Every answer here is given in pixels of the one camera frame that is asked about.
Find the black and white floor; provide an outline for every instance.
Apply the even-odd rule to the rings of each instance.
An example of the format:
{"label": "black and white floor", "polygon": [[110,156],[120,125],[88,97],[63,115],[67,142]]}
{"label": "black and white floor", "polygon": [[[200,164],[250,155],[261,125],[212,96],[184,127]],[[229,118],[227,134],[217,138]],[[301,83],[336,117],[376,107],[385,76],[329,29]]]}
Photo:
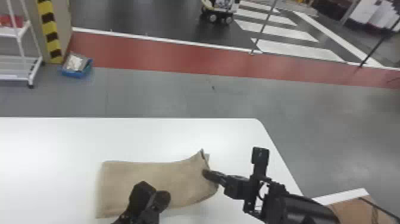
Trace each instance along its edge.
{"label": "black and white floor", "polygon": [[[197,0],[123,1],[71,0],[75,31],[114,32],[214,48],[252,49],[267,18],[269,6],[241,1],[235,22],[211,24],[201,17]],[[315,60],[360,63],[366,53],[312,17],[274,9],[257,48],[269,54]],[[369,66],[390,66],[371,58]]]}

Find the red floor stripe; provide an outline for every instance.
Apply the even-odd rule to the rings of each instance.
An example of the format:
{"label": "red floor stripe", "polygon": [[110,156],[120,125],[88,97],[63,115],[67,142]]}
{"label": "red floor stripe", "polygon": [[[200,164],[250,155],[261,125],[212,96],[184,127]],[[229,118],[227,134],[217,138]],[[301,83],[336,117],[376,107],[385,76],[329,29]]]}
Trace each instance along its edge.
{"label": "red floor stripe", "polygon": [[400,71],[329,61],[229,51],[200,46],[74,33],[70,49],[92,57],[97,67],[174,71],[219,76],[400,88]]}

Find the cardboard box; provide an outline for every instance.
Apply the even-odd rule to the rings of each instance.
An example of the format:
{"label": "cardboard box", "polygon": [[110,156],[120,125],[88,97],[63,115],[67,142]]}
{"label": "cardboard box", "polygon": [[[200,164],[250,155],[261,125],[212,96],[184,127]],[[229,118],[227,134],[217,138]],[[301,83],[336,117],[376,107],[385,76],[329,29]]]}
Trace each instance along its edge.
{"label": "cardboard box", "polygon": [[[375,204],[368,195],[363,197]],[[328,206],[339,218],[340,224],[393,224],[395,221],[386,213],[360,199],[334,203]]]}

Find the white metal shelf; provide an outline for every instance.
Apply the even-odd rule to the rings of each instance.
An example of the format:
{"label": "white metal shelf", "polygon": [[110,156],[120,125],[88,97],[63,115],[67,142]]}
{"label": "white metal shelf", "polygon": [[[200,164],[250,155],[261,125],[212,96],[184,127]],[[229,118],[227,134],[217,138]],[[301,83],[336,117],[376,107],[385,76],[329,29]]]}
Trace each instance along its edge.
{"label": "white metal shelf", "polygon": [[42,64],[42,57],[25,59],[27,70],[24,69],[23,57],[0,55],[0,79],[25,81],[33,79]]}
{"label": "white metal shelf", "polygon": [[[11,17],[12,27],[0,27],[0,38],[14,38],[18,43],[20,56],[0,55],[0,80],[27,81],[28,87],[33,88],[33,81],[36,73],[42,64],[43,57],[40,52],[38,40],[32,28],[31,20],[26,9],[25,1],[19,0],[25,13],[26,21],[22,28],[17,28],[15,14],[11,0],[6,0],[8,11]],[[22,37],[30,29],[33,41],[35,43],[38,57],[26,57],[22,46]]]}
{"label": "white metal shelf", "polygon": [[30,27],[30,21],[24,22],[24,26],[22,28],[15,29],[15,28],[11,28],[11,27],[0,27],[0,38],[21,39],[29,27]]}

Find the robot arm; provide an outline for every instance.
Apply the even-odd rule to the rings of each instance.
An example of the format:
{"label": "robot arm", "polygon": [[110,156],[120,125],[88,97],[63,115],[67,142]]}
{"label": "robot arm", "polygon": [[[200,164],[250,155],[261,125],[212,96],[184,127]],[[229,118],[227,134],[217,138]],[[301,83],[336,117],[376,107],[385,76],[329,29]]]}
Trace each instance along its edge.
{"label": "robot arm", "polygon": [[[336,215],[327,207],[298,195],[288,193],[285,186],[265,176],[269,150],[253,148],[251,162],[254,165],[250,178],[225,175],[203,170],[203,176],[223,186],[224,194],[232,199],[244,200],[243,211],[268,224],[336,224]],[[259,195],[261,187],[268,186],[268,194]],[[262,201],[261,210],[256,210],[257,197]]]}
{"label": "robot arm", "polygon": [[[338,218],[325,206],[302,196],[288,193],[285,186],[265,176],[269,150],[253,148],[251,162],[254,165],[250,178],[225,175],[203,170],[204,178],[223,186],[224,194],[236,200],[244,200],[243,211],[268,224],[337,224]],[[259,195],[261,187],[268,186],[268,194]],[[262,201],[256,210],[257,197]],[[136,184],[129,197],[126,211],[112,224],[158,224],[160,213],[171,201],[167,191],[157,191],[142,181]]]}

